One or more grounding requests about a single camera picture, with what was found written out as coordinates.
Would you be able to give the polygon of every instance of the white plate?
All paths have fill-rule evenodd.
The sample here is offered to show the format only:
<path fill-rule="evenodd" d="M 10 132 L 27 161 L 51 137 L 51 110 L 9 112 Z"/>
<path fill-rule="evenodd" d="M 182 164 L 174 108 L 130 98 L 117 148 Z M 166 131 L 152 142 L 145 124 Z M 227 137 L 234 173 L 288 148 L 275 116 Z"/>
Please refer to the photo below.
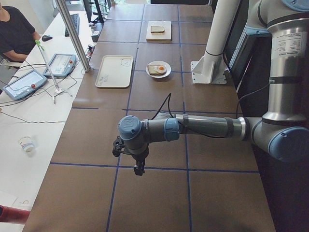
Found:
<path fill-rule="evenodd" d="M 153 76 L 153 75 L 150 75 L 150 74 L 149 74 L 148 65 L 161 65 L 161 66 L 164 66 L 164 67 L 166 68 L 167 71 L 166 71 L 166 73 L 165 73 L 164 75 L 162 75 L 162 76 Z M 164 61 L 156 60 L 156 61 L 150 62 L 148 65 L 146 66 L 146 72 L 147 72 L 148 75 L 150 75 L 150 76 L 153 77 L 153 78 L 163 78 L 163 77 L 166 77 L 166 76 L 168 76 L 168 75 L 170 74 L 170 72 L 172 71 L 172 68 L 170 67 L 170 65 L 167 64 L 167 63 L 164 62 Z"/>

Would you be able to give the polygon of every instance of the computer mouse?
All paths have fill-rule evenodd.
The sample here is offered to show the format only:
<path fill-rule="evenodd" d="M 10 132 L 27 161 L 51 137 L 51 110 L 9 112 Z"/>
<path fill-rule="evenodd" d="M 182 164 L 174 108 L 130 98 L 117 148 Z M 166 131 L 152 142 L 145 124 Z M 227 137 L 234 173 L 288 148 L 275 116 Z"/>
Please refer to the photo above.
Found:
<path fill-rule="evenodd" d="M 53 37 L 51 36 L 51 35 L 43 35 L 42 36 L 42 41 L 49 41 L 49 40 L 51 40 Z"/>

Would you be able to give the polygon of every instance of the brown table surface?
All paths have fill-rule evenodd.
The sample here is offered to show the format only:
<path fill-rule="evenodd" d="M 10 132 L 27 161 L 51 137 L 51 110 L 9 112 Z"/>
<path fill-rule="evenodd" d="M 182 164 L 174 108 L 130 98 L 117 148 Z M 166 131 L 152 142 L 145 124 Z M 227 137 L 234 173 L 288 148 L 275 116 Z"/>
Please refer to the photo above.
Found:
<path fill-rule="evenodd" d="M 150 144 L 142 177 L 130 156 L 112 155 L 119 120 L 152 118 L 169 93 L 173 113 L 235 117 L 229 78 L 192 84 L 190 62 L 203 56 L 212 19 L 207 5 L 111 8 L 24 232 L 275 231 L 249 143 L 181 135 Z M 172 22 L 172 42 L 146 42 L 154 20 Z M 128 88 L 95 87 L 104 55 L 134 57 Z M 154 60 L 171 65 L 164 80 L 147 75 Z"/>

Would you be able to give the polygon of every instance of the white tray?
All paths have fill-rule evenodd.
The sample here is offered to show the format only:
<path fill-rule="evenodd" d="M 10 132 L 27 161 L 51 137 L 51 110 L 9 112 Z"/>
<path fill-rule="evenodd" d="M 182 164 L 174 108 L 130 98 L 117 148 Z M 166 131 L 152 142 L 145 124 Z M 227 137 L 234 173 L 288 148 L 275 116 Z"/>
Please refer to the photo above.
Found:
<path fill-rule="evenodd" d="M 132 56 L 103 56 L 96 79 L 98 88 L 126 88 L 130 85 Z"/>

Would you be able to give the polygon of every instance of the metal pole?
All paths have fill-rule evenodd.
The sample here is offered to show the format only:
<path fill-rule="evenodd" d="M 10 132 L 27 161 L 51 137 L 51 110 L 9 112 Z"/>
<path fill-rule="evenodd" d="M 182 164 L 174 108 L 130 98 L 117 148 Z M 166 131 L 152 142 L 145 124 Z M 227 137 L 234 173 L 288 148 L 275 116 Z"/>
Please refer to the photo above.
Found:
<path fill-rule="evenodd" d="M 91 69 L 91 67 L 86 58 L 86 55 L 83 50 L 83 46 L 81 44 L 81 41 L 78 38 L 78 34 L 71 20 L 70 13 L 67 9 L 67 5 L 64 0 L 56 0 L 56 3 L 57 3 L 57 8 L 59 9 L 60 15 L 63 19 L 63 22 L 66 25 L 68 32 L 70 34 L 70 38 L 74 45 L 77 56 L 79 57 L 79 60 L 82 63 L 85 72 L 88 72 Z"/>
<path fill-rule="evenodd" d="M 50 66 L 49 66 L 49 64 L 48 64 L 48 60 L 47 60 L 46 57 L 45 57 L 44 49 L 42 48 L 40 41 L 36 40 L 35 43 L 36 43 L 37 46 L 39 47 L 39 50 L 40 50 L 40 52 L 41 52 L 41 55 L 42 55 L 42 57 L 43 57 L 43 59 L 44 59 L 44 62 L 45 62 L 45 64 L 46 64 L 46 66 L 47 66 L 47 69 L 48 69 L 48 71 L 49 71 L 49 73 L 50 73 L 50 75 L 51 75 L 51 78 L 52 78 L 52 80 L 53 80 L 53 82 L 54 82 L 54 84 L 55 84 L 56 93 L 61 93 L 61 92 L 62 92 L 62 89 L 59 88 L 59 85 L 58 85 L 58 83 L 57 83 L 57 81 L 56 81 L 56 79 L 55 79 L 55 77 L 54 77 L 54 74 L 53 74 L 53 72 L 52 72 L 52 69 L 50 68 Z"/>

